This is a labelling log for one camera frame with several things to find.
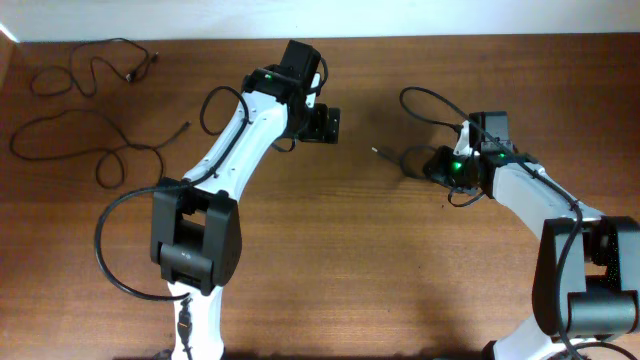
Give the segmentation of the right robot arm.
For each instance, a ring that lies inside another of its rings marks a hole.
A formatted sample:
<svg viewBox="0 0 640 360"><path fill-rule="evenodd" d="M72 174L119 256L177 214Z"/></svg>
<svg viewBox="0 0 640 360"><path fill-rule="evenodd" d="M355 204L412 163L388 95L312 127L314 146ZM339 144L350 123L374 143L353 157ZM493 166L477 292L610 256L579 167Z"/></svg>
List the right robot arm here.
<svg viewBox="0 0 640 360"><path fill-rule="evenodd" d="M484 359L574 359L639 330L639 224L607 216L570 195L532 156L519 152L506 112L469 114L455 147L441 146L426 177L495 200L539 241L532 315L489 342Z"/></svg>

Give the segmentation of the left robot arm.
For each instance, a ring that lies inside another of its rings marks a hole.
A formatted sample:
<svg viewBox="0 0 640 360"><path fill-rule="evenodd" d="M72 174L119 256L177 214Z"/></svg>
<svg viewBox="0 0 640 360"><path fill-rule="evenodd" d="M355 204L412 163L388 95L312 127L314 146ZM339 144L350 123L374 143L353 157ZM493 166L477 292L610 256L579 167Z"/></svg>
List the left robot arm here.
<svg viewBox="0 0 640 360"><path fill-rule="evenodd" d="M258 68L236 91L239 103L207 154L153 195L150 258L173 297L176 331L161 359L219 359L221 302L242 251L239 201L274 142L335 144L340 111L317 102L327 75L321 54L291 40L281 61Z"/></svg>

